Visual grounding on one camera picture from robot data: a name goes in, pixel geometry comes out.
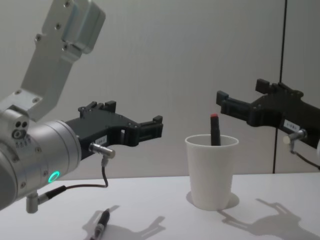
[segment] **robotic arm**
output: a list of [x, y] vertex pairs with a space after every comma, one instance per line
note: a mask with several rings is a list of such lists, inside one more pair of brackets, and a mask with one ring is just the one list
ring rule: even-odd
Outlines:
[[116, 114], [114, 101], [81, 107], [68, 122], [29, 128], [56, 106], [73, 63], [93, 50], [105, 18], [92, 0], [53, 0], [21, 88], [0, 102], [0, 210], [27, 197], [27, 212], [35, 213], [37, 190], [81, 160], [94, 153], [112, 158], [107, 146], [161, 137], [161, 116], [136, 123]]
[[283, 83], [270, 84], [258, 79], [255, 90], [264, 94], [252, 103], [230, 98], [218, 91], [216, 103], [221, 113], [247, 122], [252, 127], [270, 126], [288, 134], [283, 141], [294, 152], [294, 143], [301, 140], [317, 149], [320, 158], [320, 109], [301, 100], [304, 94]]

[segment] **gray wall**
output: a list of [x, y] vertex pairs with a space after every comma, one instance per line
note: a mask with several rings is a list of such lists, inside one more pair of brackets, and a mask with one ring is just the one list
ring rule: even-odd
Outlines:
[[[304, 93], [303, 101], [320, 108], [320, 1], [289, 0], [284, 47], [282, 82]], [[319, 170], [288, 151], [279, 132], [276, 154], [277, 173], [318, 172]], [[320, 164], [316, 151], [298, 142], [297, 152]]]
[[[69, 120], [91, 101], [117, 101], [137, 122], [164, 118], [163, 137], [115, 146], [109, 177], [188, 174], [184, 139], [209, 132], [216, 92], [252, 102], [256, 79], [279, 80], [283, 0], [96, 0], [106, 21], [96, 48], [75, 63], [56, 107], [43, 121]], [[0, 96], [16, 90], [50, 0], [0, 3]], [[220, 117], [221, 133], [240, 140], [237, 173], [271, 173], [275, 130]], [[67, 179], [100, 178], [100, 157]]]

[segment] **cup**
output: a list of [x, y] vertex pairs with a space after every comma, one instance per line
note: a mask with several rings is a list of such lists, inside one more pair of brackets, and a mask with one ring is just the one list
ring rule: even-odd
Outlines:
[[211, 146], [210, 134], [185, 139], [193, 204], [207, 211], [225, 209], [231, 196], [239, 140], [225, 135], [220, 139], [220, 146]]

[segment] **table surface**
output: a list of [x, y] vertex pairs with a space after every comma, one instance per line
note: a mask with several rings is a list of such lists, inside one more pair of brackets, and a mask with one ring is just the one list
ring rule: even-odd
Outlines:
[[[102, 180], [57, 181], [61, 185]], [[235, 175], [223, 211], [192, 205], [189, 177], [110, 179], [75, 188], [27, 214], [25, 199], [0, 212], [0, 239], [89, 240], [111, 209], [102, 240], [320, 240], [320, 173]]]

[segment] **black pen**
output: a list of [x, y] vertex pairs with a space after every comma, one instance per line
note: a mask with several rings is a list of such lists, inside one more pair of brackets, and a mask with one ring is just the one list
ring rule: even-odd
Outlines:
[[214, 113], [210, 116], [211, 126], [211, 146], [220, 146], [220, 128], [218, 114]]
[[110, 211], [109, 209], [105, 210], [101, 217], [100, 220], [98, 222], [98, 224], [96, 225], [95, 229], [94, 229], [94, 233], [92, 235], [92, 237], [90, 238], [90, 240], [100, 240], [105, 229], [107, 228], [107, 223], [110, 219]]

